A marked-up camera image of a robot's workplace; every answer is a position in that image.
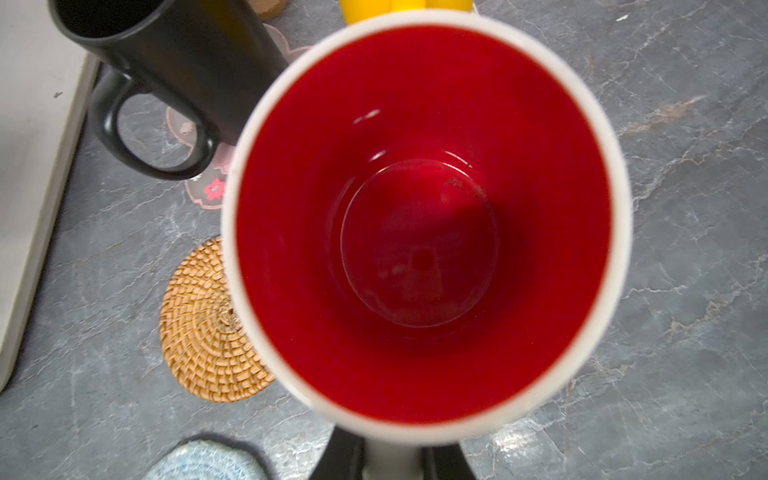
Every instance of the woven rattan coaster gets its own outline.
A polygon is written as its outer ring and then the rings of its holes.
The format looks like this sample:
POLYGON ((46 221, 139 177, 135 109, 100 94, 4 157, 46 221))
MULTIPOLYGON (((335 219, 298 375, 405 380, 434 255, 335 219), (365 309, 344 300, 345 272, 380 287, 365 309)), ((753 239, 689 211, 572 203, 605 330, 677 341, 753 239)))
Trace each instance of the woven rattan coaster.
POLYGON ((170 371, 202 399, 236 402, 274 380, 234 315, 221 237, 200 245, 170 279, 160 311, 160 341, 170 371))

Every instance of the yellow object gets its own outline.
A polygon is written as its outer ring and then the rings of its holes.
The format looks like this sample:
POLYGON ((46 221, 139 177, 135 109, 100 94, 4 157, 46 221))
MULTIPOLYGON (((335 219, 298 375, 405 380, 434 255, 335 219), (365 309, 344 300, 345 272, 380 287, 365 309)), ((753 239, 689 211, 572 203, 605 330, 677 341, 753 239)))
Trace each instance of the yellow object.
POLYGON ((450 8, 471 12, 472 0, 341 0, 341 9, 348 25, 385 13, 419 8, 450 8))

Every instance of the mug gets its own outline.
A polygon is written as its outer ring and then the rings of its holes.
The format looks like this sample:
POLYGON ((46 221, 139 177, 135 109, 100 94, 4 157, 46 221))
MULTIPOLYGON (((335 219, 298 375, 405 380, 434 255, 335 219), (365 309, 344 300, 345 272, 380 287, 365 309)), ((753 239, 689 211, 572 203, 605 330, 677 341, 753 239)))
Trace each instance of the mug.
POLYGON ((443 10, 339 31, 251 115, 224 269, 270 371, 356 434, 442 445, 555 394, 631 248, 626 166, 555 53, 443 10))
POLYGON ((70 40, 111 65, 91 95, 99 140, 127 166, 184 180, 202 172, 220 142, 235 144, 263 93, 287 66, 244 0, 48 0, 70 40), (118 132, 130 97, 152 93, 197 126, 190 156, 173 167, 137 157, 118 132))

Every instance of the blue knitted fabric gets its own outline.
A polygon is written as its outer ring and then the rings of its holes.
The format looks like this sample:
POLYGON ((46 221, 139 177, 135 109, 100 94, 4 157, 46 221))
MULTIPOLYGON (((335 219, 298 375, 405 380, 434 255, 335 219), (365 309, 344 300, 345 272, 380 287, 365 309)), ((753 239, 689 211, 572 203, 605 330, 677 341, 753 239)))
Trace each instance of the blue knitted fabric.
POLYGON ((195 440, 165 455, 144 480, 267 480, 267 477, 248 452, 208 440, 195 440))

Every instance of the cork object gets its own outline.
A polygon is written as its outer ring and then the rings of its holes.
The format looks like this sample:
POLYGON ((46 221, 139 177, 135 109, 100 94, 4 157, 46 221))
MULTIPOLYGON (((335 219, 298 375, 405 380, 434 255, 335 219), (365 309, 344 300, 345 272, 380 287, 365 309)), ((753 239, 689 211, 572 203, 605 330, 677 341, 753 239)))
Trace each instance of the cork object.
POLYGON ((285 10, 288 0, 248 0, 250 7, 259 15, 262 22, 271 20, 285 10))

